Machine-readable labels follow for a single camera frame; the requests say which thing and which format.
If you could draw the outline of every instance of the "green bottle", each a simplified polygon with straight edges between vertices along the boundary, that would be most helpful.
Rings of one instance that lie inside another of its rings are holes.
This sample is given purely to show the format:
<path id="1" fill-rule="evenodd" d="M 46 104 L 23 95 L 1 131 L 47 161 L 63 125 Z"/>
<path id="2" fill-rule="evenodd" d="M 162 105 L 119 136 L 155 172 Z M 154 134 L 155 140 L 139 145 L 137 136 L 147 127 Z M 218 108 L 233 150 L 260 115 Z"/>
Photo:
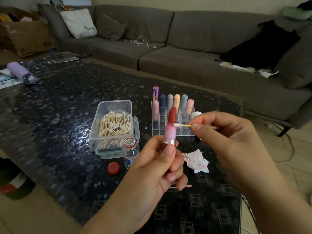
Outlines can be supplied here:
<path id="1" fill-rule="evenodd" d="M 0 194 L 11 200 L 29 195 L 36 184 L 10 159 L 0 158 Z"/>

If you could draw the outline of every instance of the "white tote bag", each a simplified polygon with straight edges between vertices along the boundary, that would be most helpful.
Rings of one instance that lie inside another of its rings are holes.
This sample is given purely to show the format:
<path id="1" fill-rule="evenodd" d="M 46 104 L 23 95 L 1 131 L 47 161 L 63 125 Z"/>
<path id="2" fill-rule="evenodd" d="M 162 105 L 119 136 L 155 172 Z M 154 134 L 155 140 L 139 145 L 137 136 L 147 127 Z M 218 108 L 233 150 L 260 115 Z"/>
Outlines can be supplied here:
<path id="1" fill-rule="evenodd" d="M 76 39 L 88 38 L 97 35 L 88 9 L 76 11 L 60 11 L 68 30 Z"/>

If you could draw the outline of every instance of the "crumpled tissue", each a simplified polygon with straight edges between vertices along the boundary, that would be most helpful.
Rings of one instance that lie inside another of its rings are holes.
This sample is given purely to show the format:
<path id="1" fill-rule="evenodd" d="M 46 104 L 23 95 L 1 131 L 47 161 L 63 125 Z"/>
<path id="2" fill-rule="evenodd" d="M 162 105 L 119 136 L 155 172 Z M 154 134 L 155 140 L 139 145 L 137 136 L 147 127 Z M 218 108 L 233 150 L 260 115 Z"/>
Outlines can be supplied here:
<path id="1" fill-rule="evenodd" d="M 182 155 L 187 166 L 193 169 L 194 173 L 209 172 L 207 167 L 209 162 L 204 159 L 204 157 L 202 156 L 202 152 L 199 149 L 191 153 L 182 153 Z"/>

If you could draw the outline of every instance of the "black table surface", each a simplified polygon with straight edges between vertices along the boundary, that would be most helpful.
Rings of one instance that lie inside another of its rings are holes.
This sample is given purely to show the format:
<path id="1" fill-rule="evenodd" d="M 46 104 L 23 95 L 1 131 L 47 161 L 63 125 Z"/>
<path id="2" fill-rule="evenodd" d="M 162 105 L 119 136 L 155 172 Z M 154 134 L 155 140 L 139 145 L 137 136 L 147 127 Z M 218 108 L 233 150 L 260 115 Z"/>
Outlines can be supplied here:
<path id="1" fill-rule="evenodd" d="M 160 87 L 160 94 L 187 94 L 194 99 L 196 111 L 243 114 L 243 99 L 212 90 L 93 59 L 49 63 L 71 55 L 21 62 L 43 84 L 0 90 L 0 147 L 81 225 L 105 204 L 127 172 L 122 158 L 100 159 L 89 148 L 99 102 L 132 101 L 141 149 L 151 137 L 153 86 Z M 210 172 L 194 174 L 185 164 L 193 187 L 168 190 L 138 233 L 240 233 L 240 193 L 229 184 L 213 150 L 194 136 L 177 140 L 182 152 L 200 149 L 210 162 Z M 114 161 L 120 172 L 110 176 L 107 166 Z"/>

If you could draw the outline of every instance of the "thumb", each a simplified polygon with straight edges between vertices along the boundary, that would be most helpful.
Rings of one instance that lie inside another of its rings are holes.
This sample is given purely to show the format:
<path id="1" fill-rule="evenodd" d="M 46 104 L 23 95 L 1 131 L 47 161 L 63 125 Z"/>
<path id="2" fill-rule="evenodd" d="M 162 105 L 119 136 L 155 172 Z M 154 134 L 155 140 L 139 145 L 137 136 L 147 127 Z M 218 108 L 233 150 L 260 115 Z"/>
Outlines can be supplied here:
<path id="1" fill-rule="evenodd" d="M 151 162 L 146 169 L 152 174 L 152 176 L 162 177 L 172 165 L 175 154 L 176 147 L 172 144 L 168 144 L 159 158 Z"/>
<path id="2" fill-rule="evenodd" d="M 208 144 L 216 153 L 224 153 L 227 145 L 231 140 L 208 125 L 199 123 L 192 124 L 192 131 L 201 139 L 202 142 Z"/>

